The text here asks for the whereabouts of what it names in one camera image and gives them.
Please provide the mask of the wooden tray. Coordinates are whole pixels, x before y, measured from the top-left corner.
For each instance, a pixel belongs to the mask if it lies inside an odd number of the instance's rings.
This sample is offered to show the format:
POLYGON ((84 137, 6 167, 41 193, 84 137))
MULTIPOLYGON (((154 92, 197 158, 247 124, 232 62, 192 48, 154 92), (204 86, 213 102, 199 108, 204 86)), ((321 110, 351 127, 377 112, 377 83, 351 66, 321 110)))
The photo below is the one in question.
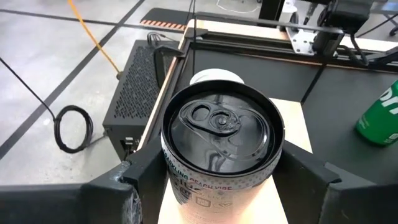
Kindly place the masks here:
MULTIPOLYGON (((301 104, 276 98, 271 101, 284 120, 285 140, 312 152, 301 104)), ((158 224, 184 224, 170 182, 167 183, 158 224)), ((273 176, 262 185, 256 198, 235 224, 288 224, 273 176)))

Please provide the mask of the red Coca-Cola Star Wars can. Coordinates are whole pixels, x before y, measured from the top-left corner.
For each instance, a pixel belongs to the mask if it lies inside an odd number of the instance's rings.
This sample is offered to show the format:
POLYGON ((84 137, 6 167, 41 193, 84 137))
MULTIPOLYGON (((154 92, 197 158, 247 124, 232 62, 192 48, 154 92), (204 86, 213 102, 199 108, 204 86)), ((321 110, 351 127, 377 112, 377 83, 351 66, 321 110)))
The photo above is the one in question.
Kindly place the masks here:
POLYGON ((230 72, 229 70, 220 68, 209 68, 194 74, 194 76, 192 76, 190 80, 190 84, 192 85, 198 82, 205 82, 210 80, 229 80, 232 82, 244 84, 243 79, 237 74, 230 72))

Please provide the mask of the black mat with orange stripes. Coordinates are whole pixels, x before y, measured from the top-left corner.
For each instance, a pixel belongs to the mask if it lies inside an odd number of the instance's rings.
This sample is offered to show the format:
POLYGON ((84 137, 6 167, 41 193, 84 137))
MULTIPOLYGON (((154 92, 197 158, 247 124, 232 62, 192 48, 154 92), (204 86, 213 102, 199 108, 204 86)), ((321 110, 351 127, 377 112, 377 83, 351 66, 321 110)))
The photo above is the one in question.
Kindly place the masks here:
POLYGON ((141 20, 144 26, 154 26, 165 29, 185 30, 192 18, 191 12, 173 9, 153 8, 141 20))

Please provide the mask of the black perforated computer case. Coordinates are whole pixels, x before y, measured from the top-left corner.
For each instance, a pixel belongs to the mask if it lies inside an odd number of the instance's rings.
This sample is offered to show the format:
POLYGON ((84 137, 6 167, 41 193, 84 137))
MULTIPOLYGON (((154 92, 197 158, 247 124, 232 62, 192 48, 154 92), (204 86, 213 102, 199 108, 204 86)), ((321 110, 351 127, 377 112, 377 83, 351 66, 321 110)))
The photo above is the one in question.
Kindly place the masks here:
POLYGON ((121 160, 138 149, 141 138, 146 136, 144 131, 161 88, 156 69, 164 65, 162 74, 166 75, 172 60, 185 55, 178 44, 171 41, 158 47, 144 40, 134 43, 103 121, 121 160))

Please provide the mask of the tall silver Celsius can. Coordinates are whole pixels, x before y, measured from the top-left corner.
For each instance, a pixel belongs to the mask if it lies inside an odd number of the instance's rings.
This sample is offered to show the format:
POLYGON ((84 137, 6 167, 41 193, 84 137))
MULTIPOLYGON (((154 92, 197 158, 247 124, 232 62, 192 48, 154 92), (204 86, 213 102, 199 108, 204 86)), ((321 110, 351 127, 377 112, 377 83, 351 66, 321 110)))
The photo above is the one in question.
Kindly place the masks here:
POLYGON ((284 121, 261 92, 229 80, 192 84, 169 101, 161 141, 186 224, 239 224, 282 154, 284 121))

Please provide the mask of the green Sprite can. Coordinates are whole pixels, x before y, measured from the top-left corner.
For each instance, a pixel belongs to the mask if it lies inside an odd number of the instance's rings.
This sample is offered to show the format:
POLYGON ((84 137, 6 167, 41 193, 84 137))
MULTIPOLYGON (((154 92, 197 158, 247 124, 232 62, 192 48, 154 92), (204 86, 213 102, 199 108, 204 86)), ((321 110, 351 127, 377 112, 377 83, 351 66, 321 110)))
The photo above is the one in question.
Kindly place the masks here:
POLYGON ((398 141, 398 80, 363 113, 356 123, 356 130, 380 146, 398 141))

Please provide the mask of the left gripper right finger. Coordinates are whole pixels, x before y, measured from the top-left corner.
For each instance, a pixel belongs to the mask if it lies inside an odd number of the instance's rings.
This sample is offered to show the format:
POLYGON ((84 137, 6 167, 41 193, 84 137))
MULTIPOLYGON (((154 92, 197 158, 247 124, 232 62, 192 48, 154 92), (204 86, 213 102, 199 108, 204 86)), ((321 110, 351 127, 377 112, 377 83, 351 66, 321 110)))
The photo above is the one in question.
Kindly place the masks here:
POLYGON ((288 224, 318 224, 328 186, 341 182, 324 161, 288 141, 273 178, 288 224))

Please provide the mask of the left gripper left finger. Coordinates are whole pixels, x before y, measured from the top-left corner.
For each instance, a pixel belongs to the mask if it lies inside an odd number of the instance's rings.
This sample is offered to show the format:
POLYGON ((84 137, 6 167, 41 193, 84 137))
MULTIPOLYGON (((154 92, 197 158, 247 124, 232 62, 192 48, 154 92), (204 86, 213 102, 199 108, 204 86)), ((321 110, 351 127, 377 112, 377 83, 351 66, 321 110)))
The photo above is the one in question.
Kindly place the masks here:
POLYGON ((141 224, 158 224, 160 208, 167 186, 167 165, 157 136, 127 157, 129 168, 123 181, 134 186, 141 201, 141 224))

